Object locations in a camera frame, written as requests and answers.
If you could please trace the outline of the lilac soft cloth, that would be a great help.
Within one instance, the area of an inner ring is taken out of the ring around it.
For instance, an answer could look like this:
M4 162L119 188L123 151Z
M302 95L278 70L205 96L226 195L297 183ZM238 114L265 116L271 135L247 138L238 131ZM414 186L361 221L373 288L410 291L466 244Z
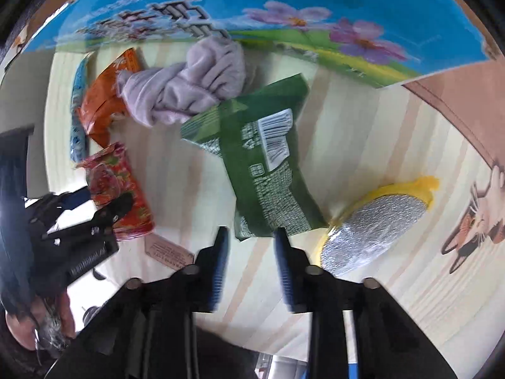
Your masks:
M241 45L208 37L190 47L183 63L119 72L116 91L130 116L151 128L158 122L184 123L238 97L246 83L247 63Z

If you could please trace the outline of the red wet wipes packet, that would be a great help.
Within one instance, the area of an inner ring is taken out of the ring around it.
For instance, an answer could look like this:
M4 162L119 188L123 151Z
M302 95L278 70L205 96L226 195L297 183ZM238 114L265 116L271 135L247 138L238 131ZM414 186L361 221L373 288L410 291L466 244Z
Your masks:
M132 194L131 210L114 224L118 240L133 240L153 231L153 214L134 176L124 143L115 142L77 163L76 167L85 170L86 183L98 209L124 193Z

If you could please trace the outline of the blue slim packet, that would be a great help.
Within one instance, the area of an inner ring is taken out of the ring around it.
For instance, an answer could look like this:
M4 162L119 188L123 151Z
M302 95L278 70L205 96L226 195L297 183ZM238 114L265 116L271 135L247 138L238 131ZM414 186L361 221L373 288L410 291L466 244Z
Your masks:
M72 94L70 102L70 136L69 136L69 155L74 163L80 163L89 156L88 139L83 124L80 120L80 108L88 88L88 64L94 54L88 52L80 61L72 85Z

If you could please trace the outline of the yellow silver scouring sponge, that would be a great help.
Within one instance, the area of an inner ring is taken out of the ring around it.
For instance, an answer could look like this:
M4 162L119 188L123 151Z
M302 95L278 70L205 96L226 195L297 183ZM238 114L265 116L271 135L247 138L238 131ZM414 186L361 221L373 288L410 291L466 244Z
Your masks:
M439 184L421 176L367 193L331 220L311 259L335 277L371 263L427 213Z

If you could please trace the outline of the orange snack packet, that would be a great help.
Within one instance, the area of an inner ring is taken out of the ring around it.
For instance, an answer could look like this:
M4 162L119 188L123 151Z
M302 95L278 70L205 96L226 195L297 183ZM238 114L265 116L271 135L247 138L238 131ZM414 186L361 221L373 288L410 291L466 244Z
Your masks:
M80 108L80 120L86 135L102 148L110 143L113 118L127 116L127 107L117 94L116 80L121 71L141 71L136 50L129 48L117 57L90 85Z

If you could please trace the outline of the small brown label card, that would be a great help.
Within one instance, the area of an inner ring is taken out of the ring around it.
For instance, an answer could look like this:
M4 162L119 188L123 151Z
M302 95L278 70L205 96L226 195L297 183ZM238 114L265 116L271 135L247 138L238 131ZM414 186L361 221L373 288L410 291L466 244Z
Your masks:
M157 234L145 237L145 254L164 266L179 270L194 262L194 254Z

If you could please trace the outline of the green snack packet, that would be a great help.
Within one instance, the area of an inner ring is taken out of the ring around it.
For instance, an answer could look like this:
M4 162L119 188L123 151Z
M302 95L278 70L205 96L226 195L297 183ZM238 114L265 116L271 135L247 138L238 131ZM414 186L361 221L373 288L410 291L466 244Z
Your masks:
M181 138L223 160L235 193L238 240L277 228L302 234L327 225L299 167L296 120L309 94L303 75L211 107L181 126Z

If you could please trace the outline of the cardboard box with printed sides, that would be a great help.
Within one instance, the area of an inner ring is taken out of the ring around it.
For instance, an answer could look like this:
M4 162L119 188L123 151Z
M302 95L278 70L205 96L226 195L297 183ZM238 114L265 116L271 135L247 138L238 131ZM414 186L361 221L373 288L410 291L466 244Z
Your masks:
M222 36L387 87L490 58L455 0L71 0L31 51Z

